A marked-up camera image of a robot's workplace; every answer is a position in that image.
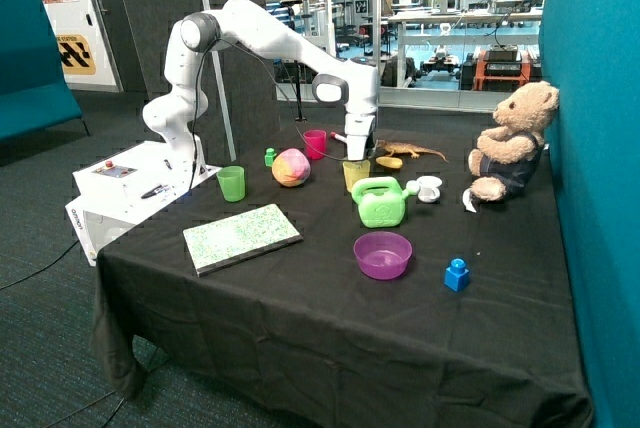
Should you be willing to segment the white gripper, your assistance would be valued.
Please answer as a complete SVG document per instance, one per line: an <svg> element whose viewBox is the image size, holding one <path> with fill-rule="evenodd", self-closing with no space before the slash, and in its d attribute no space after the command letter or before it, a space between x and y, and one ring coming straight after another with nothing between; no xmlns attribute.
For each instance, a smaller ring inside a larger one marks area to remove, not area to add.
<svg viewBox="0 0 640 428"><path fill-rule="evenodd" d="M364 160L375 147L374 131L376 116L373 114L347 114L345 116L345 138L348 160Z"/></svg>

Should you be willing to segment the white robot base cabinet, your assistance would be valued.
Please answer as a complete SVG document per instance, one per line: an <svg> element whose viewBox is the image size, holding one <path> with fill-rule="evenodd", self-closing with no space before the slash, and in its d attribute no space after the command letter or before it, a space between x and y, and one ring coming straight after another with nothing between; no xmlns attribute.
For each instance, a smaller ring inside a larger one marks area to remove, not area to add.
<svg viewBox="0 0 640 428"><path fill-rule="evenodd" d="M163 142L144 141L73 173L79 196L68 218L91 266L98 252L219 171L193 166Z"/></svg>

